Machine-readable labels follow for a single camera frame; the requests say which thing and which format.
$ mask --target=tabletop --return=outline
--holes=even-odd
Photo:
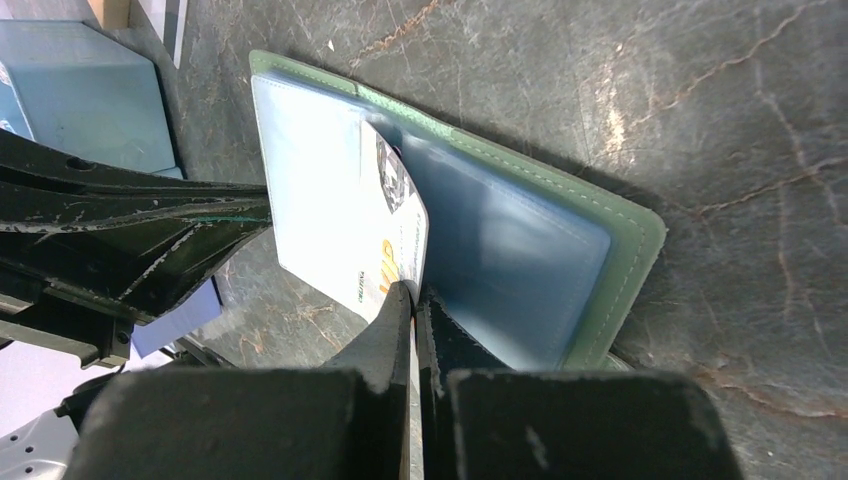
[[[51,1],[16,8],[90,17]],[[614,352],[694,377],[749,477],[848,473],[845,2],[190,1],[179,70],[137,5],[131,24],[110,36],[158,66],[189,178],[264,183],[264,49],[655,210],[668,239]],[[217,282],[195,335],[242,366],[318,365],[365,327],[271,232]]]

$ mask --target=green wallet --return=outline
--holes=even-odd
[[[579,178],[436,120],[353,80],[259,50],[250,53],[250,65],[254,75],[279,73],[300,84],[379,109],[462,152],[481,168],[532,186],[542,197],[555,199],[558,205],[603,229],[609,235],[603,266],[585,306],[581,305],[579,324],[560,365],[568,370],[627,368],[608,352],[662,247],[666,228],[659,216]]]

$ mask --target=light blue container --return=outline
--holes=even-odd
[[[0,21],[0,128],[115,167],[176,166],[153,64],[82,23]]]

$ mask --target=wallet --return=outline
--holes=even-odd
[[[366,121],[401,152],[421,195],[423,281],[460,327],[519,370],[621,368],[607,353],[664,241],[655,213],[353,80],[258,50],[250,65],[278,253],[292,238],[330,233],[319,219],[301,222],[315,231],[278,229],[297,215],[279,206],[294,198],[285,192],[316,181],[299,172],[321,170],[293,161],[300,147],[286,139],[314,138],[320,163],[342,150],[315,118]]]

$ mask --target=stitching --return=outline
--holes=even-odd
[[[585,360],[583,361],[583,366],[584,366],[584,367],[585,367],[585,366],[588,366],[588,365],[589,365],[589,359],[591,358],[592,353],[595,351],[595,347],[597,346],[598,341],[599,341],[599,340],[600,340],[600,338],[601,338],[601,335],[604,333],[604,330],[606,329],[607,324],[609,323],[609,319],[610,319],[610,317],[612,316],[612,312],[613,312],[613,310],[615,310],[615,307],[617,307],[617,306],[618,306],[618,302],[619,302],[619,300],[621,300],[621,294],[624,292],[624,287],[627,285],[627,281],[630,279],[630,275],[633,273],[633,270],[636,268],[636,264],[637,264],[637,263],[639,263],[639,257],[640,257],[640,256],[641,256],[641,254],[642,254],[642,247],[645,245],[645,237],[646,237],[646,235],[645,235],[645,228],[644,228],[644,227],[642,227],[642,225],[640,225],[638,222],[636,222],[636,221],[635,221],[635,220],[633,220],[632,218],[630,218],[630,217],[628,217],[628,216],[626,216],[626,215],[622,214],[621,212],[615,211],[615,210],[613,210],[613,209],[609,208],[607,205],[603,205],[603,204],[599,203],[599,202],[598,202],[595,198],[593,198],[593,197],[589,197],[589,196],[587,196],[587,195],[584,195],[584,194],[582,194],[582,193],[579,193],[579,192],[577,192],[576,190],[574,190],[573,188],[564,187],[564,186],[563,186],[562,184],[560,184],[560,183],[557,183],[557,182],[555,182],[555,181],[553,181],[553,180],[550,180],[550,179],[548,179],[548,178],[545,178],[545,177],[543,177],[543,176],[541,176],[541,175],[539,175],[539,174],[537,174],[537,173],[534,173],[534,172],[532,172],[532,171],[530,171],[530,170],[527,170],[527,169],[526,169],[526,168],[524,168],[524,167],[521,167],[521,166],[519,166],[519,165],[515,165],[514,163],[511,163],[511,162],[509,162],[509,161],[507,161],[507,160],[504,160],[504,159],[503,159],[503,158],[501,158],[501,157],[498,157],[498,156],[493,155],[493,154],[488,153],[488,152],[484,152],[483,150],[481,150],[481,149],[479,149],[479,148],[477,148],[477,147],[475,147],[475,146],[473,146],[473,145],[469,145],[468,143],[463,142],[463,141],[462,141],[462,140],[460,140],[460,139],[454,139],[454,140],[455,140],[457,143],[459,143],[459,144],[461,144],[461,145],[464,145],[464,146],[466,146],[466,147],[468,147],[468,148],[470,148],[470,149],[474,150],[475,152],[477,152],[477,153],[479,153],[479,154],[481,154],[481,155],[485,155],[485,156],[487,156],[487,157],[489,157],[489,158],[492,158],[492,159],[494,159],[494,160],[498,160],[498,161],[500,161],[500,162],[501,162],[501,163],[503,163],[504,165],[507,165],[507,166],[508,166],[508,167],[510,167],[510,168],[513,168],[513,169],[516,169],[516,170],[520,170],[521,172],[525,173],[526,175],[531,175],[531,176],[533,176],[533,177],[535,177],[535,178],[537,178],[537,179],[539,179],[539,180],[541,180],[541,181],[543,181],[543,182],[545,182],[545,183],[548,183],[548,184],[550,184],[550,185],[553,185],[553,186],[555,186],[555,187],[557,187],[557,188],[559,188],[559,189],[565,190],[565,191],[567,191],[567,192],[569,192],[569,193],[576,194],[578,197],[582,198],[583,200],[586,200],[586,201],[588,201],[588,202],[592,202],[593,204],[595,204],[595,205],[597,205],[597,206],[599,206],[599,207],[603,208],[604,210],[606,210],[606,211],[608,211],[608,212],[610,212],[610,213],[614,213],[616,216],[619,216],[619,217],[621,217],[621,218],[626,219],[628,222],[632,223],[633,225],[635,225],[635,226],[639,229],[639,232],[641,233],[642,238],[641,238],[641,240],[640,240],[640,242],[639,242],[639,247],[638,247],[638,249],[636,250],[636,255],[633,257],[633,263],[631,263],[631,264],[630,264],[630,270],[628,270],[628,271],[627,271],[627,274],[624,276],[624,280],[621,282],[621,288],[619,288],[619,289],[618,289],[618,293],[616,294],[615,298],[614,298],[614,299],[613,299],[613,301],[612,301],[612,306],[610,306],[609,311],[607,311],[606,317],[604,317],[604,323],[602,323],[602,324],[601,324],[601,328],[600,328],[600,329],[598,329],[598,334],[595,336],[595,340],[592,342],[592,345],[589,347],[589,352],[586,354],[586,358],[585,358]]]

